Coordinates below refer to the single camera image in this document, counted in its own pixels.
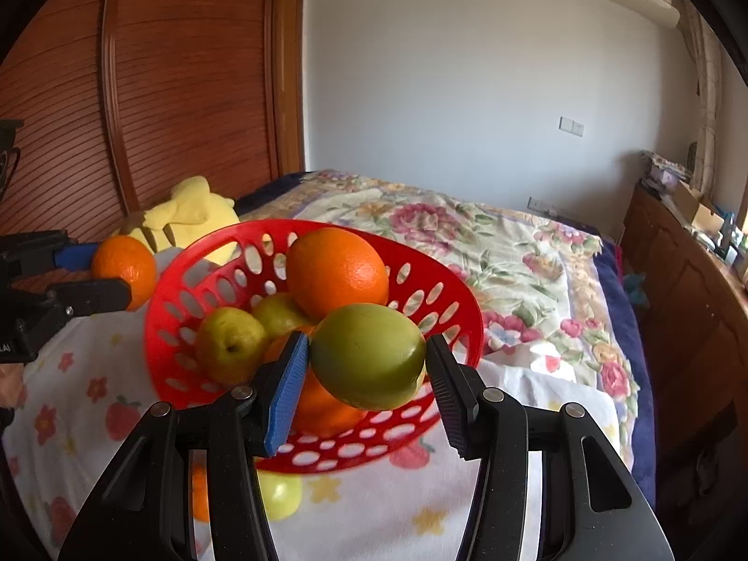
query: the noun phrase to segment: patterned sheet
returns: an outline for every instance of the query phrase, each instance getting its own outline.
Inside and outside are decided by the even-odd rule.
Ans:
[[[335,171],[307,175],[242,220],[272,217],[366,230],[447,265],[482,308],[484,354],[546,339],[572,365],[578,383],[612,398],[622,458],[631,469],[639,387],[616,343],[597,278],[599,237],[535,215]]]

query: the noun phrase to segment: bed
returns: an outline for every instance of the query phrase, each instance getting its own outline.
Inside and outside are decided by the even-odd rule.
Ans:
[[[448,265],[482,309],[486,382],[544,408],[585,404],[653,503],[652,395],[610,243],[534,215],[336,171],[288,175],[236,208],[242,221],[297,217],[355,227]],[[157,258],[163,268],[173,251]],[[53,558],[121,440],[157,400],[142,358],[143,319],[144,309],[76,319],[25,370],[3,448],[25,514]],[[576,384],[491,359],[538,340],[557,350],[548,369],[568,367]],[[302,508],[272,526],[280,558],[454,558],[475,472],[457,459],[444,430],[433,428],[385,459],[306,477]],[[538,458],[530,473],[537,484]],[[410,495],[413,487],[419,495]],[[403,491],[409,494],[393,513],[392,496]],[[528,540],[539,529],[531,509],[540,496],[533,485]],[[321,538],[324,529],[338,537]],[[196,536],[209,558],[207,525],[196,525]],[[535,558],[529,542],[523,558]]]

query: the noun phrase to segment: cable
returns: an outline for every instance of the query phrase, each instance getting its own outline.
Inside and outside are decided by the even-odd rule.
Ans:
[[[13,163],[13,168],[8,167],[8,162],[11,155],[16,156],[16,161]],[[2,182],[3,178],[5,177],[5,183],[3,183],[2,187],[0,187],[0,208],[2,207],[2,199],[3,196],[5,196],[5,191],[8,189],[10,182],[13,180],[13,175],[16,174],[18,163],[21,161],[21,150],[17,147],[14,147],[6,151],[4,156],[4,158],[0,159],[0,182]]]

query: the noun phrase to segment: wooden dresser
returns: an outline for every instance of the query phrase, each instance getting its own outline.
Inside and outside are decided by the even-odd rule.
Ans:
[[[641,187],[622,249],[651,307],[637,314],[652,378],[658,463],[734,404],[748,464],[748,295]]]

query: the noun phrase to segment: cardboard box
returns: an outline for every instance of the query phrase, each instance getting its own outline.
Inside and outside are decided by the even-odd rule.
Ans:
[[[672,202],[676,204],[685,220],[697,230],[713,235],[722,229],[725,220],[717,215],[714,205],[704,198],[701,192],[692,190],[683,181],[676,185]]]

